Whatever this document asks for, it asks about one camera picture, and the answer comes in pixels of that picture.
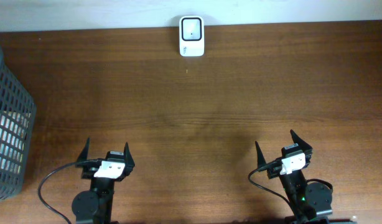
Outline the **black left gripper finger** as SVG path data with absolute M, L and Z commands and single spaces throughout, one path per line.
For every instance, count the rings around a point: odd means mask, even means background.
M 126 142 L 124 146 L 124 160 L 125 160 L 125 171 L 132 171 L 135 167 L 135 162 L 130 153 L 128 142 Z
M 84 148 L 82 149 L 81 153 L 77 157 L 75 167 L 82 167 L 87 163 L 89 146 L 90 146 L 90 138 L 87 138 Z

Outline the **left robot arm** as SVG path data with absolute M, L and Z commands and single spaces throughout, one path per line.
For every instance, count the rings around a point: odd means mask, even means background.
M 114 185 L 121 182 L 135 167 L 126 143 L 122 152 L 109 151 L 104 158 L 89 159 L 90 140 L 76 160 L 75 167 L 82 169 L 81 178 L 90 181 L 90 189 L 75 196 L 72 212 L 77 223 L 113 223 L 111 219 Z

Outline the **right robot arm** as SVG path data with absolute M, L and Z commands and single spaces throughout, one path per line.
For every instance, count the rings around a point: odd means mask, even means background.
M 293 144 L 281 149 L 281 157 L 266 162 L 263 152 L 256 142 L 257 168 L 248 174 L 248 180 L 258 188 L 282 198 L 293 212 L 289 223 L 328 223 L 327 217 L 333 213 L 333 185 L 320 179 L 306 179 L 302 170 L 307 168 L 312 158 L 313 147 L 290 130 Z M 283 196 L 251 180 L 257 172 L 267 172 L 269 179 L 279 178 L 286 193 Z

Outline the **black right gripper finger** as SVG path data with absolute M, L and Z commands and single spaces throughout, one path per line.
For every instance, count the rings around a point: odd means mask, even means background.
M 290 134 L 294 144 L 298 144 L 304 152 L 312 152 L 312 146 L 301 139 L 293 129 L 290 130 Z
M 256 153 L 257 153 L 257 170 L 258 171 L 264 171 L 266 170 L 266 160 L 263 156 L 263 152 L 258 144 L 258 142 L 256 141 L 255 142 L 255 146 L 256 146 Z

